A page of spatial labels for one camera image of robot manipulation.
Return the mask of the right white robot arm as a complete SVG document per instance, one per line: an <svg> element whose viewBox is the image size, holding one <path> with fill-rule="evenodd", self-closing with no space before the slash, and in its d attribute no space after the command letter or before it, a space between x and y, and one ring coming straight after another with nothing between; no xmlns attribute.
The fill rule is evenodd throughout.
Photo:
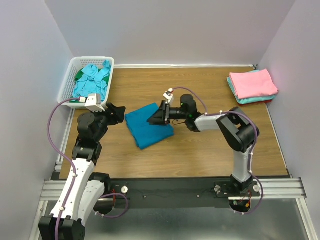
<svg viewBox="0 0 320 240"><path fill-rule="evenodd" d="M165 93L164 97L166 99L147 122L151 125L165 126L173 120L184 120L184 124L192 132L220 130L233 150L233 171L228 190L236 196L247 192L253 182L252 157L260 134L253 121L239 107L220 113L200 113L191 94L180 97L179 107L171 106L171 93Z"/></svg>

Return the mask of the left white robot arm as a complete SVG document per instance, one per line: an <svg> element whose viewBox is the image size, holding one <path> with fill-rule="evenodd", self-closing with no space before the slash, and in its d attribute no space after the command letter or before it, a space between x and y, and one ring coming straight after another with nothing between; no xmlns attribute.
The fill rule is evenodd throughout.
<svg viewBox="0 0 320 240"><path fill-rule="evenodd" d="M77 118L78 136L72 150L70 171L60 197L49 216L40 218L38 228L44 240L83 240L86 222L100 199L124 199L124 210L129 200L115 192L108 174L94 173L102 151L101 139L109 126L125 119L126 108L107 103L106 107L91 106Z"/></svg>

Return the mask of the teal blue t-shirt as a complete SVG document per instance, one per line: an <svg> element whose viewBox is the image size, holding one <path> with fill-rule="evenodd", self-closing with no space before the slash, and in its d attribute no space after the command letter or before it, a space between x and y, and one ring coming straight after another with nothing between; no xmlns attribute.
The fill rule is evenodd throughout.
<svg viewBox="0 0 320 240"><path fill-rule="evenodd" d="M159 109L154 102L125 115L125 121L136 146L144 150L174 135L174 128L169 125L152 125L147 120Z"/></svg>

